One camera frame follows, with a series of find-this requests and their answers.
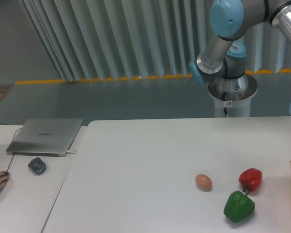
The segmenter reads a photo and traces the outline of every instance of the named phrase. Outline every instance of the bell pepper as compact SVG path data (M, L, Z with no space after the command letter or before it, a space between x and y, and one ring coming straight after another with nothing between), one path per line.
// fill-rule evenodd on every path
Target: bell pepper
M239 222L249 217L255 207L256 205L248 196L241 191L235 191L229 196L223 212L232 222Z
M240 175L238 181L242 184L243 192L245 192L246 190L249 192L253 192L257 190L257 188L261 184L262 172L255 168L250 168Z

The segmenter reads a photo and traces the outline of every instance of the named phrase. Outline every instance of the laptop logo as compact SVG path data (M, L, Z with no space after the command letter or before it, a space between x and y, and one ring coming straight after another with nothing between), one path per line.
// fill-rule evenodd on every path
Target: laptop logo
M39 133L40 136L51 136L52 133Z

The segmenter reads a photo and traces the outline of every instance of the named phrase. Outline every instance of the yellow stripe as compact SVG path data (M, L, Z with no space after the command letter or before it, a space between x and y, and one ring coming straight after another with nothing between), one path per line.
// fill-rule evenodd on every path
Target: yellow stripe
M43 83L63 83L64 81L61 79L54 80L32 80L32 81L17 81L15 84L43 84Z
M279 73L291 73L291 69L281 69ZM247 70L246 74L273 74L273 72L269 69L261 69L256 72L253 72L252 70ZM185 76L183 74L177 74L171 75L171 74L166 74L162 76L162 79L177 79L177 78L184 78ZM187 78L191 78L192 75L188 74L186 76ZM132 78L127 78L127 77L119 77L117 80L119 81L127 81L127 80L141 80L141 76L134 76ZM146 79L160 79L159 76L157 75L150 75L146 77ZM86 82L100 82L101 80L99 78L93 78L91 80L87 79L80 79L78 81L74 81L74 83L86 83ZM103 81L105 82L112 82L114 81L113 78L104 78ZM64 83L63 80L60 79L55 79L55 80L32 80L32 81L17 81L15 84L20 85L20 84L46 84L46 83Z

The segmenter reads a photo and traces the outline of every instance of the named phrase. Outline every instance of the vertical blinds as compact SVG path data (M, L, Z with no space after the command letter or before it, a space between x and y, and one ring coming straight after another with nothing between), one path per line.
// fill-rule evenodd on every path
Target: vertical blinds
M214 0L20 0L64 81L188 75L212 34ZM268 23L240 39L246 69L291 68L291 44Z

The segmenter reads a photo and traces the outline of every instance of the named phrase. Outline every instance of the laptop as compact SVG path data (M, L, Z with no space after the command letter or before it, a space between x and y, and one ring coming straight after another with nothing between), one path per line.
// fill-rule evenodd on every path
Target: laptop
M6 151L9 154L66 156L82 119L28 119Z

